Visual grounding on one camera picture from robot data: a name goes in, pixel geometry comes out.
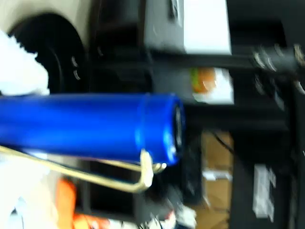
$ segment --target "white cloth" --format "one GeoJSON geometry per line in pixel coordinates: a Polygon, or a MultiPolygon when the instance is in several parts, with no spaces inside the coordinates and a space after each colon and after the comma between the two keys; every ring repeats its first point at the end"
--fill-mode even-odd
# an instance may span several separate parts
{"type": "Polygon", "coordinates": [[[0,91],[3,95],[49,94],[49,75],[15,37],[0,31],[0,91]]]}
{"type": "MultiPolygon", "coordinates": [[[[3,95],[49,95],[48,72],[40,63],[36,62],[36,53],[27,53],[14,37],[10,38],[3,31],[0,31],[0,50],[0,91],[3,95]]],[[[44,152],[27,152],[47,159],[44,152]]],[[[49,222],[48,210],[43,209],[44,206],[35,201],[35,199],[39,199],[39,196],[46,197],[47,195],[44,189],[38,189],[37,185],[48,172],[48,168],[36,162],[4,156],[0,153],[1,229],[9,227],[9,222],[17,219],[16,215],[11,215],[15,208],[17,213],[23,216],[24,222],[28,225],[27,228],[35,228],[32,226],[35,218],[36,221],[39,221],[37,228],[56,228],[56,223],[50,224],[49,222]],[[42,225],[43,219],[47,219],[45,220],[46,225],[42,225]]]]}

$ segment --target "metal bolt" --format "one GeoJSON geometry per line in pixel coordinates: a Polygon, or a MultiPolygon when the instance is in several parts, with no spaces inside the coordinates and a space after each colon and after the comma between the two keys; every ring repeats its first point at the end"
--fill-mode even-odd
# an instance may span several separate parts
{"type": "Polygon", "coordinates": [[[73,64],[74,67],[78,67],[78,64],[76,63],[75,57],[71,57],[71,62],[73,64]]]}
{"type": "Polygon", "coordinates": [[[74,70],[74,71],[73,71],[73,74],[74,74],[75,79],[77,79],[77,80],[80,80],[80,79],[81,79],[81,78],[78,76],[78,74],[77,74],[77,70],[74,70]]]}

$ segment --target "black cable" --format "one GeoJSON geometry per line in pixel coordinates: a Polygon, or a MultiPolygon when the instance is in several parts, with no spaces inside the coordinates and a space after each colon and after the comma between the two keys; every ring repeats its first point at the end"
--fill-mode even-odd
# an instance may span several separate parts
{"type": "Polygon", "coordinates": [[[234,150],[226,143],[224,142],[216,133],[212,133],[213,136],[216,138],[216,140],[223,146],[225,147],[227,150],[230,151],[231,154],[235,155],[234,150]]]}

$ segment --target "orange object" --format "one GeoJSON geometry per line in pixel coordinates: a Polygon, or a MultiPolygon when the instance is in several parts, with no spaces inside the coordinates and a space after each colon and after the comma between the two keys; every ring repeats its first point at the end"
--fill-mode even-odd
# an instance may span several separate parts
{"type": "Polygon", "coordinates": [[[76,187],[66,180],[60,179],[57,184],[56,208],[58,211],[59,229],[109,229],[108,219],[75,214],[76,187]]]}
{"type": "Polygon", "coordinates": [[[216,87],[214,68],[192,69],[192,86],[196,93],[209,93],[216,87]]]}

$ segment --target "metal rod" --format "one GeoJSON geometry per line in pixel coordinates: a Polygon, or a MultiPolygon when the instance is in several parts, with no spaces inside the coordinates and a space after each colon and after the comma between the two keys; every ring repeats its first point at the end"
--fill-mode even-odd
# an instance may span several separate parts
{"type": "Polygon", "coordinates": [[[217,67],[226,69],[259,69],[251,55],[202,55],[152,52],[146,60],[114,58],[93,63],[97,69],[151,70],[162,68],[217,67]]]}
{"type": "Polygon", "coordinates": [[[184,104],[187,127],[200,130],[285,131],[285,113],[275,106],[184,104]]]}

